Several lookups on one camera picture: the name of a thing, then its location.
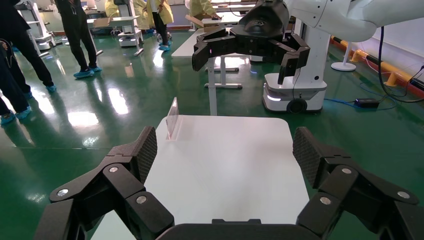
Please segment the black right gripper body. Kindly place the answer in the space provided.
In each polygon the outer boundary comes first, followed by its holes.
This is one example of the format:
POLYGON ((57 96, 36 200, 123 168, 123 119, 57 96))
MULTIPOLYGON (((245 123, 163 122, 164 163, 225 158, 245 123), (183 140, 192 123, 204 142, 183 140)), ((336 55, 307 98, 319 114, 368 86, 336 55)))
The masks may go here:
POLYGON ((282 0, 260 0, 230 29, 234 36, 231 52, 281 63, 286 51, 280 47, 289 19, 289 10, 282 0))

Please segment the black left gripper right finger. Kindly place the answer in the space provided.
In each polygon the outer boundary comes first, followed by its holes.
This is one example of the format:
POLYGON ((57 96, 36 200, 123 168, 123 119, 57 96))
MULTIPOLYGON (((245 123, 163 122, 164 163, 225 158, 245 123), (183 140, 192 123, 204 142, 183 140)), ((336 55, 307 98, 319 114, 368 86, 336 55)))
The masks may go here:
POLYGON ((348 153, 318 141, 306 127, 295 130, 293 156, 316 190, 298 215, 298 226, 325 240, 348 212, 380 240, 423 239, 424 208, 412 192, 364 170, 348 153))

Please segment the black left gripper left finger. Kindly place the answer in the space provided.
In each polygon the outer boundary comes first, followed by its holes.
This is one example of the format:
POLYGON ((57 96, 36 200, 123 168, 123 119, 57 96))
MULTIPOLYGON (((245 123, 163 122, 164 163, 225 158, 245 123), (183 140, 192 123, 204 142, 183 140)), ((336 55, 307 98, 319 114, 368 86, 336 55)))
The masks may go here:
POLYGON ((145 187, 157 151, 152 126, 135 141, 113 147, 97 167, 51 192, 34 239, 85 240, 112 211, 137 240, 158 238, 174 217, 145 187))

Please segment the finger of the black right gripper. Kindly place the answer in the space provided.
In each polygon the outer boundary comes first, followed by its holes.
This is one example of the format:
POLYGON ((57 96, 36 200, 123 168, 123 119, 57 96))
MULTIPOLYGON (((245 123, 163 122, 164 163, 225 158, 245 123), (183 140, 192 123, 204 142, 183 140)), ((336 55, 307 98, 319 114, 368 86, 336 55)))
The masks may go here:
POLYGON ((306 66, 310 47, 296 33, 287 32, 282 41, 271 39, 270 58, 280 64, 277 84, 282 85, 285 77, 293 77, 297 69, 306 66))
POLYGON ((192 69, 201 70, 210 58, 236 52, 236 37, 230 35, 225 28, 206 32, 196 37, 193 46, 192 69))

